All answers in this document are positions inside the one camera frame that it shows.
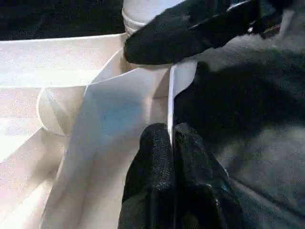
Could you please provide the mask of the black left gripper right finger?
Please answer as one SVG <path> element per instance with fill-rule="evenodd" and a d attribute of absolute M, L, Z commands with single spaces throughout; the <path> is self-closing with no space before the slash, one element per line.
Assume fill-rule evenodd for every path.
<path fill-rule="evenodd" d="M 197 131 L 182 123 L 175 127 L 173 139 L 177 225 L 182 229 L 245 228 L 243 210 L 228 173 L 205 150 Z"/>

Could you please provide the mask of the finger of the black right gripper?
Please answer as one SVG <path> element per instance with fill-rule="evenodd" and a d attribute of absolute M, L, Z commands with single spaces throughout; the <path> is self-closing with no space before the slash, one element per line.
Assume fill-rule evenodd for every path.
<path fill-rule="evenodd" d="M 179 62 L 246 33 L 248 1 L 185 0 L 157 15 L 124 44 L 134 64 Z"/>

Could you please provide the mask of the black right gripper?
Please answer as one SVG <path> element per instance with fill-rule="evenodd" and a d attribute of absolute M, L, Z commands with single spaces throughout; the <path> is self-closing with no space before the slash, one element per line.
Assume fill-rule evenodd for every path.
<path fill-rule="evenodd" d="M 226 12 L 245 26 L 246 34 L 274 36 L 285 8 L 285 0 L 232 0 Z"/>

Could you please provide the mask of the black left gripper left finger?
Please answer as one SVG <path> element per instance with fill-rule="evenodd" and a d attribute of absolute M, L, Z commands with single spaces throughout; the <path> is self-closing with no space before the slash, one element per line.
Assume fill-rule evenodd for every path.
<path fill-rule="evenodd" d="M 167 125 L 142 132 L 139 150 L 125 179 L 121 229 L 172 229 L 174 226 L 173 153 Z"/>

